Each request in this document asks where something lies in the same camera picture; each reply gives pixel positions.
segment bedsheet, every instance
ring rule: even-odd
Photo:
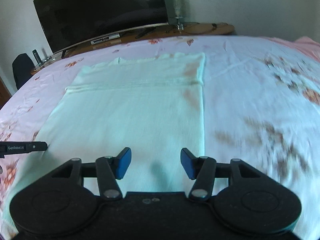
[[[320,44],[313,41],[309,37],[301,37],[294,42],[285,41],[279,38],[270,38],[271,41],[275,41],[279,44],[283,44],[289,48],[296,49],[303,54],[313,58],[320,62]]]
[[[303,209],[294,232],[302,239],[318,239],[320,65],[274,41],[172,37],[116,45],[60,60],[37,73],[3,107],[0,140],[35,140],[83,66],[117,57],[139,59],[176,52],[206,55],[205,154],[225,163],[241,158],[295,192]],[[2,218],[8,217],[9,201],[20,189],[15,177],[23,170],[25,158],[17,155],[0,160]],[[226,186],[226,180],[217,180],[213,193]],[[9,219],[1,223],[5,238],[16,233]]]

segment wrinkled fabric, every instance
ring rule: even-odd
[[[231,36],[173,37],[116,45],[60,60],[37,73],[0,111],[2,140],[35,138],[83,66],[118,57],[131,60],[176,52],[204,53],[206,57],[205,154],[225,163],[241,158],[291,189],[302,203],[294,233],[302,239],[318,239],[320,65],[274,41]],[[24,160],[24,155],[0,160],[4,170],[1,181],[7,178],[6,184],[0,184],[2,217],[9,217],[9,200],[20,189],[18,180],[12,178],[24,169]],[[36,169],[30,167],[30,173]],[[226,186],[225,179],[217,179],[213,193]]]

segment television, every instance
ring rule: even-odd
[[[34,0],[53,53],[113,33],[168,24],[164,0]]]

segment folded cloth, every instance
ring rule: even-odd
[[[118,182],[123,194],[189,191],[180,151],[204,155],[204,62],[203,53],[178,53],[84,67],[36,137],[48,150],[28,156],[15,192],[71,158],[94,162],[124,147],[132,161]],[[84,183],[98,193],[96,182]]]

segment black chair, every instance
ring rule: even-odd
[[[12,63],[12,69],[17,89],[20,89],[32,77],[30,72],[34,68],[35,65],[26,53],[16,57]]]

